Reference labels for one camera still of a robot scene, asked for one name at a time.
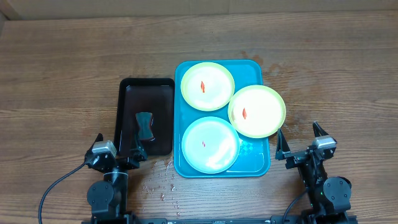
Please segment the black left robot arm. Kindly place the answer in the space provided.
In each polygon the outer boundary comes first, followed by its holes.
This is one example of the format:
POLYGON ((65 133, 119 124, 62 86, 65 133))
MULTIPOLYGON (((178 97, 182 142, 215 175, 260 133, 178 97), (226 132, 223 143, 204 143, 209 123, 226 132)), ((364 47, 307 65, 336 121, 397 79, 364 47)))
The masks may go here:
POLYGON ((85 165, 103 174, 87 191, 87 201, 91 206, 90 224, 120 223, 138 224, 141 221, 127 211, 128 171, 139 168, 139 163, 147 160, 138 135, 134 135, 130 155, 118 157, 112 141, 105 141, 97 135, 85 154, 85 165))

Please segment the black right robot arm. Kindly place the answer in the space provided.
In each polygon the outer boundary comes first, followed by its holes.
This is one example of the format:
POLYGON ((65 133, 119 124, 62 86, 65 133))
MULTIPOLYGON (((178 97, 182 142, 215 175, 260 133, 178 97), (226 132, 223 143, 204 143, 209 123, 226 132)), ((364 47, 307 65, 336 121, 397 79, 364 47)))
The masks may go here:
POLYGON ((304 192, 287 207, 283 216, 271 217, 272 223, 358 224, 355 216, 347 215, 351 208, 351 182, 345 177, 328 177, 323 162, 331 159, 337 141, 315 121, 315 139, 305 150, 292 152, 281 129, 277 131, 275 158, 285 161, 287 169, 297 168, 305 186, 304 192), (311 208, 300 215, 290 216, 291 208, 307 195, 311 208))

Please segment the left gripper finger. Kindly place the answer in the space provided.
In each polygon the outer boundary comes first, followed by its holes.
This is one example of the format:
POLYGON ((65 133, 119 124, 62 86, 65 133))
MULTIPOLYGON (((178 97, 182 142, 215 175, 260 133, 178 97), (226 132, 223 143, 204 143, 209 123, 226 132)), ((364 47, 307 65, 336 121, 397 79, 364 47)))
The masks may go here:
POLYGON ((103 135, 102 135, 101 133, 98 133, 98 135, 97 135, 96 139, 94 140, 93 144, 92 144, 91 147, 87 150, 86 155, 88 156, 88 155, 92 154, 93 146, 94 146, 97 142, 101 142, 101 141, 103 141, 103 135))
POLYGON ((144 150, 144 147, 139 140, 139 136, 137 133, 133 135, 132 144, 130 148, 131 157, 136 161, 146 161, 147 153, 144 150))

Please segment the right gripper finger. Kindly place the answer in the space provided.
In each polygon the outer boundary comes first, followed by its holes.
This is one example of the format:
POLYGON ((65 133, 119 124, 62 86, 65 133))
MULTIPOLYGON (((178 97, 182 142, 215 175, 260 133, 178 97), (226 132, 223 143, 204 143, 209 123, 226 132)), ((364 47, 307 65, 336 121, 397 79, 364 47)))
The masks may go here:
POLYGON ((312 124, 313 132, 315 137, 327 136, 328 133, 319 125, 317 121, 314 121, 312 124))
POLYGON ((291 150, 282 132, 279 128, 277 131, 277 147, 275 152, 275 158, 279 161, 284 160, 290 156, 291 150))

